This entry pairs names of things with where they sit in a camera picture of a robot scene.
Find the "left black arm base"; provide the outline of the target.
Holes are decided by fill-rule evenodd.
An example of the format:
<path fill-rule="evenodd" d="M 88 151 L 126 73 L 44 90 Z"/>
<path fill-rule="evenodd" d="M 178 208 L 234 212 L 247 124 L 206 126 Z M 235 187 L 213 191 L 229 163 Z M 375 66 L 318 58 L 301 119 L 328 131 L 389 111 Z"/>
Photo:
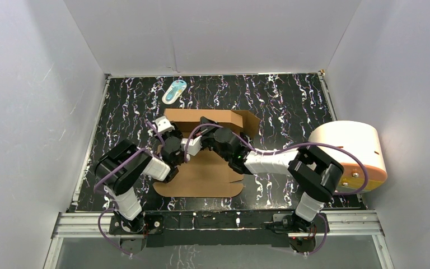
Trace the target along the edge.
<path fill-rule="evenodd" d="M 162 215 L 140 213 L 134 220 L 113 212 L 108 234 L 117 238 L 116 244 L 124 254 L 135 256 L 141 252 L 150 235 L 162 235 L 165 218 Z"/>

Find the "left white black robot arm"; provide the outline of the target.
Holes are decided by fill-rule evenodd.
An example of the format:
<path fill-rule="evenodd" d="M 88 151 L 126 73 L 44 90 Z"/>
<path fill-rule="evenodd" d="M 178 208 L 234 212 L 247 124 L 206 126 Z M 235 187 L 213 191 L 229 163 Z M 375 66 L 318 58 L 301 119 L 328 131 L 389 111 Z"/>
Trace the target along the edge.
<path fill-rule="evenodd" d="M 134 190 L 136 181 L 147 175 L 168 183 L 178 173 L 178 166 L 184 158 L 181 149 L 183 136 L 175 122 L 160 118 L 147 124 L 161 141 L 158 155 L 124 139 L 94 165 L 94 175 L 98 180 L 94 191 L 108 194 L 113 199 L 116 213 L 124 219 L 123 226 L 131 233 L 142 231 L 145 225 L 143 209 Z"/>

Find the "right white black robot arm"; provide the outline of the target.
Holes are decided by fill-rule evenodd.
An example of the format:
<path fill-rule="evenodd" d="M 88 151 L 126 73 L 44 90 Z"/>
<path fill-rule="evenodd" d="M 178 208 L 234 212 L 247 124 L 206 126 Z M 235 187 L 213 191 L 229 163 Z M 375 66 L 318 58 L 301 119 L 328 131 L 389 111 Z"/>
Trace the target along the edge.
<path fill-rule="evenodd" d="M 200 124 L 197 137 L 202 148 L 214 151 L 233 171 L 290 175 L 303 190 L 293 214 L 293 226 L 307 232 L 315 225 L 316 215 L 331 200 L 344 173 L 343 165 L 311 143 L 285 151 L 262 151 L 213 120 L 201 117 Z"/>

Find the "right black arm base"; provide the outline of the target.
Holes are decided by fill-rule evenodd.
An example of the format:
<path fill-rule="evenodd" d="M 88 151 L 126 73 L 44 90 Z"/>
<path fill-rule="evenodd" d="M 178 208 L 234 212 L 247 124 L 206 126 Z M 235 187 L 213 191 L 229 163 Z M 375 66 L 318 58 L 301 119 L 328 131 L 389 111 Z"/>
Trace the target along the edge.
<path fill-rule="evenodd" d="M 325 214 L 317 213 L 312 221 L 306 221 L 291 214 L 277 213 L 272 220 L 261 224 L 263 229 L 276 234 L 306 233 L 307 235 L 289 236 L 289 245 L 292 250 L 305 257 L 318 252 L 325 244 L 330 231 Z"/>

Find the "brown cardboard box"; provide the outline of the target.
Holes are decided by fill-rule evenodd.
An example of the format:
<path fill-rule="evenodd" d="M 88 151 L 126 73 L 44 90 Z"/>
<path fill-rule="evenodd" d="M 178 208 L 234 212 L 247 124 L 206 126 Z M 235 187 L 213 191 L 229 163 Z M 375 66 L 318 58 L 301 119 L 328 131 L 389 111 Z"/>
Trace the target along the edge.
<path fill-rule="evenodd" d="M 248 110 L 167 108 L 164 116 L 175 122 L 184 138 L 200 125 L 201 117 L 249 138 L 254 138 L 260 127 L 260 119 Z M 243 178 L 214 151 L 205 149 L 192 156 L 188 163 L 180 165 L 172 181 L 154 182 L 153 187 L 164 197 L 230 198 L 241 193 Z"/>

